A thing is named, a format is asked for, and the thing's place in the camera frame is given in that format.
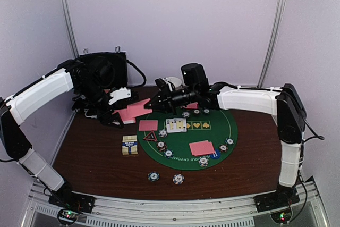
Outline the pink cards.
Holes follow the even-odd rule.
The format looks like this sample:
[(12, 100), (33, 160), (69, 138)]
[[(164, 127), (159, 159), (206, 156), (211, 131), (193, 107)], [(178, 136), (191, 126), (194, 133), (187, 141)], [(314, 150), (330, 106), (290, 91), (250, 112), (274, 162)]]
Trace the pink cards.
[(183, 108), (186, 109), (186, 110), (196, 110), (198, 109), (198, 103), (195, 102), (195, 103), (189, 103), (187, 105), (184, 105)]

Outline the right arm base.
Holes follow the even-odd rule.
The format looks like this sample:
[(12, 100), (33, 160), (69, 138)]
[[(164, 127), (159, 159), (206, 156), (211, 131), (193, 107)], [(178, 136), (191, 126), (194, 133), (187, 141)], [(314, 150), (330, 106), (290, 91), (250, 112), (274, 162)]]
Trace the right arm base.
[(287, 224), (293, 219), (292, 205), (298, 203), (300, 198), (298, 195), (289, 196), (287, 194), (279, 194), (272, 192), (268, 194), (257, 195), (254, 202), (257, 212), (270, 213), (271, 219), (276, 224)]

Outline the blue round dealer button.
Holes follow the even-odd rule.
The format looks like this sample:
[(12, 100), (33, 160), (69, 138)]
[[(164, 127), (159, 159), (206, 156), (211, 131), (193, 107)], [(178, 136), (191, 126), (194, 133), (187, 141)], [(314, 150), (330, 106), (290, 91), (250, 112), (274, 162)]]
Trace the blue round dealer button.
[(213, 154), (211, 154), (212, 159), (219, 159), (220, 158), (220, 152), (216, 150)]

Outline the pink playing card deck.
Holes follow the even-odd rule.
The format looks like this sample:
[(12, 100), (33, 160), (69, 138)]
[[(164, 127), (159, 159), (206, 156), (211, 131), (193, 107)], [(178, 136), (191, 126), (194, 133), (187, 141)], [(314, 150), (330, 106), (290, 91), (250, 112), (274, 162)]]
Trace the pink playing card deck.
[(127, 109), (121, 109), (121, 110), (116, 110), (114, 112), (115, 113), (118, 113), (123, 121), (124, 124), (132, 124), (132, 123), (136, 123), (136, 119), (135, 117), (131, 117), (129, 116), (128, 114), (128, 110)]

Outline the light blue chip stack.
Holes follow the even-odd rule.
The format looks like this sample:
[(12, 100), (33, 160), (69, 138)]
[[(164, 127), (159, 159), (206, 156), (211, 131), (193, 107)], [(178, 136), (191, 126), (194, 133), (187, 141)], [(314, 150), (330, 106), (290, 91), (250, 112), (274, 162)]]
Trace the light blue chip stack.
[(182, 184), (184, 182), (184, 176), (182, 174), (175, 174), (172, 180), (175, 184)]

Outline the dark blue chip stack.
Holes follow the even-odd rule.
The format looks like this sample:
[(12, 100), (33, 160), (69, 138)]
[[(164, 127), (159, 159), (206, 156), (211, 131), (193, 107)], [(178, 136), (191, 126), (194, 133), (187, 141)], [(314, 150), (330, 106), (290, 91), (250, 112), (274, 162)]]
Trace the dark blue chip stack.
[(148, 180), (150, 182), (156, 182), (160, 179), (160, 174), (158, 172), (149, 172), (148, 173)]

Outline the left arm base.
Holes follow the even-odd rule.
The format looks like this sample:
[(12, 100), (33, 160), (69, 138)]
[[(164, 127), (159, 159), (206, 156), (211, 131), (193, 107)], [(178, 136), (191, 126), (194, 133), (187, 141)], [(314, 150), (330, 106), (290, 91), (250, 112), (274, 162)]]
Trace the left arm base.
[(60, 224), (72, 225), (84, 213), (92, 212), (95, 200), (93, 196), (73, 193), (70, 202), (62, 201), (56, 195), (50, 195), (48, 202), (61, 208), (57, 212), (57, 220)]

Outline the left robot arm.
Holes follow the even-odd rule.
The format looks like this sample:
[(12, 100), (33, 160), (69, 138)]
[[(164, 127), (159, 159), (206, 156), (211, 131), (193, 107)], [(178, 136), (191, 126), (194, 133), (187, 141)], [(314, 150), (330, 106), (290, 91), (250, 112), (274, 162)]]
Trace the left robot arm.
[(65, 208), (73, 207), (77, 200), (71, 184), (33, 149), (20, 125), (54, 98), (73, 90), (76, 107), (88, 106), (95, 110), (101, 124), (122, 128), (122, 117), (114, 112), (115, 106), (135, 96), (127, 86), (126, 64), (142, 76), (144, 86), (146, 75), (125, 54), (103, 52), (69, 59), (14, 95), (1, 99), (1, 142), (9, 157), (4, 162), (17, 162)]

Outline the black red triangle all-in marker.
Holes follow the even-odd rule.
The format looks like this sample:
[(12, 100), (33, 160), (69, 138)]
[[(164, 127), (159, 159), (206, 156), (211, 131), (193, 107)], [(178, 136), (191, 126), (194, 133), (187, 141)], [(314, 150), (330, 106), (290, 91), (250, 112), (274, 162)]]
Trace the black red triangle all-in marker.
[(157, 136), (154, 131), (150, 131), (147, 135), (143, 138), (145, 141), (158, 141)]

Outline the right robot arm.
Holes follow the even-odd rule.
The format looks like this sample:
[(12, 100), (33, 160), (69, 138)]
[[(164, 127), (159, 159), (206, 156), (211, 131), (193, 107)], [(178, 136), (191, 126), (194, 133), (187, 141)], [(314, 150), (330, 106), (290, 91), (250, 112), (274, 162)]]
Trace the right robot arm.
[(244, 110), (269, 114), (276, 118), (277, 133), (282, 145), (281, 172), (272, 201), (284, 206), (295, 193), (303, 160), (307, 112), (295, 87), (251, 88), (217, 82), (209, 85), (206, 78), (185, 80), (185, 87), (170, 90), (163, 79), (157, 79), (159, 92), (145, 104), (145, 108), (162, 113), (175, 113), (180, 106), (198, 103), (210, 110)]

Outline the two of clubs card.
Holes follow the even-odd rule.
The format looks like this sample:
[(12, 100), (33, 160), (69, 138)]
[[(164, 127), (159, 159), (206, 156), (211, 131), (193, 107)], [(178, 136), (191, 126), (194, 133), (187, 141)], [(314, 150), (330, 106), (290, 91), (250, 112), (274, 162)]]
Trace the two of clubs card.
[(176, 131), (176, 119), (166, 119), (166, 131), (167, 133), (174, 133)]

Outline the two of spades card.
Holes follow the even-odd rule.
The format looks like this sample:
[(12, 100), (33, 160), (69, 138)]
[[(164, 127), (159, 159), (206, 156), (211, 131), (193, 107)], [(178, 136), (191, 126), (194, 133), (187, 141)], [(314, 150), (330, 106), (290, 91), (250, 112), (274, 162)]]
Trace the two of spades card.
[(173, 121), (173, 131), (186, 132), (187, 131), (186, 118), (175, 118)]

